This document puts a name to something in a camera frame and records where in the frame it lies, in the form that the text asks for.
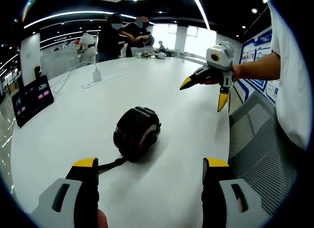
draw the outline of round table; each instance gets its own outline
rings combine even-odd
[[[200,227],[203,158],[228,160],[228,108],[217,112],[219,85],[180,91],[200,65],[178,58],[123,58],[97,66],[107,81],[84,89],[95,66],[77,69],[52,105],[22,128],[15,125],[11,169],[18,203],[31,213],[42,192],[80,159],[105,164],[121,157],[113,143],[116,124],[141,106],[156,111],[160,136],[139,162],[100,174],[99,209],[110,228]]]

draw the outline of floor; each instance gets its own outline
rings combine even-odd
[[[242,101],[234,87],[231,89],[231,104],[229,113],[232,114]],[[0,172],[8,190],[14,195],[14,185],[11,176],[11,139],[15,125],[11,96],[6,96],[0,104]]]

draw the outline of white charger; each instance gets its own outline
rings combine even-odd
[[[102,80],[102,73],[96,67],[95,72],[93,72],[93,82],[99,82]]]

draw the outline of glass wall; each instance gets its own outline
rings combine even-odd
[[[159,48],[161,40],[165,48],[174,50],[176,45],[177,25],[157,24],[153,27],[152,35],[155,39],[154,48]]]
[[[216,44],[216,36],[213,30],[189,26],[184,51],[206,57],[207,49]]]

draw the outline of white shirt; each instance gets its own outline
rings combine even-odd
[[[271,48],[281,59],[276,98],[278,122],[292,142],[306,149],[313,117],[308,70],[292,31],[277,10],[270,3],[268,6],[272,23]]]
[[[95,39],[92,35],[85,33],[79,40],[79,43],[83,43],[84,45],[92,45],[95,44]]]

